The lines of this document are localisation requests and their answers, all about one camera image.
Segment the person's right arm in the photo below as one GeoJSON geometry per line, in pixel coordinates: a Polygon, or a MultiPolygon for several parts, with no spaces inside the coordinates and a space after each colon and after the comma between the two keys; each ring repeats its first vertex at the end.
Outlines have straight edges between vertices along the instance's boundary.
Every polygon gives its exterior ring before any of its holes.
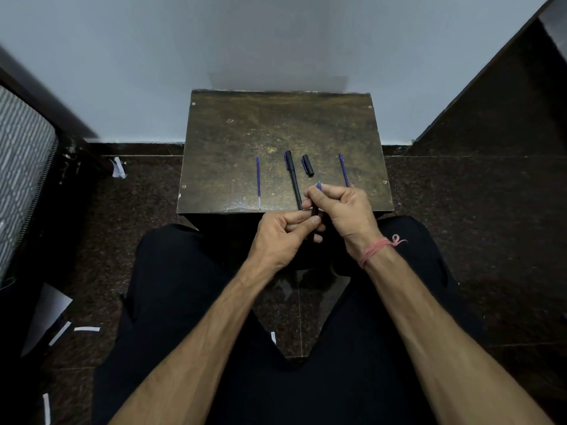
{"type": "MultiPolygon", "coordinates": [[[[305,192],[329,214],[351,257],[384,237],[364,191],[322,185],[305,192]]],[[[376,286],[408,350],[429,404],[442,425],[552,424],[520,385],[467,335],[439,305],[392,246],[366,261],[376,286]]]]}

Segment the person's left arm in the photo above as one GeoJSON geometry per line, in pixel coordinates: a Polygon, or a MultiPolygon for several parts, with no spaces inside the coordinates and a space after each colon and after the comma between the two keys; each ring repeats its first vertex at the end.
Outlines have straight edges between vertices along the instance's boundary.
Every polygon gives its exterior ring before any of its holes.
{"type": "MultiPolygon", "coordinates": [[[[110,425],[202,424],[259,292],[317,228],[310,211],[266,213],[245,263],[183,341],[144,379],[110,425]]],[[[321,241],[316,235],[315,241],[321,241]]]]}

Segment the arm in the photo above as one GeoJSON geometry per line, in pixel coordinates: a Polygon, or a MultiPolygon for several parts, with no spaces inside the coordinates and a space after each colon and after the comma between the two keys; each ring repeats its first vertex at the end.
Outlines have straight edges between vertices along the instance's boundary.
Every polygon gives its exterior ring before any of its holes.
{"type": "MultiPolygon", "coordinates": [[[[364,191],[323,185],[309,188],[330,215],[355,260],[383,237],[364,191]]],[[[364,270],[376,286],[412,360],[423,392],[442,425],[552,424],[520,385],[470,338],[437,303],[391,246],[376,252],[364,270]]]]}
{"type": "Polygon", "coordinates": [[[321,222],[308,211],[266,213],[247,260],[183,341],[144,379],[110,425],[202,424],[254,299],[321,222]]]}

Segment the person's left hand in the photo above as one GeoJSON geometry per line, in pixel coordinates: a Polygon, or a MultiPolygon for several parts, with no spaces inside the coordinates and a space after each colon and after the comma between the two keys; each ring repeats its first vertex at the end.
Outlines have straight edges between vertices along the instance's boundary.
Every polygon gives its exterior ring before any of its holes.
{"type": "MultiPolygon", "coordinates": [[[[295,212],[267,212],[258,224],[258,231],[248,253],[271,277],[291,262],[301,242],[314,229],[324,230],[320,216],[311,216],[310,210],[295,212]]],[[[321,236],[315,235],[320,242],[321,236]]]]}

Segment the dark wooden panel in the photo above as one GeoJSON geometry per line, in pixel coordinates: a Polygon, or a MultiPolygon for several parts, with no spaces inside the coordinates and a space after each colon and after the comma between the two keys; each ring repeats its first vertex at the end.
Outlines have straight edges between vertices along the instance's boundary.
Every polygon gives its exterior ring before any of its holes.
{"type": "Polygon", "coordinates": [[[340,151],[351,184],[365,189],[373,210],[393,210],[369,94],[193,91],[191,101],[178,213],[296,209],[288,149],[301,191],[317,181],[344,185],[340,151]],[[313,178],[301,165],[305,153],[313,178]]]}

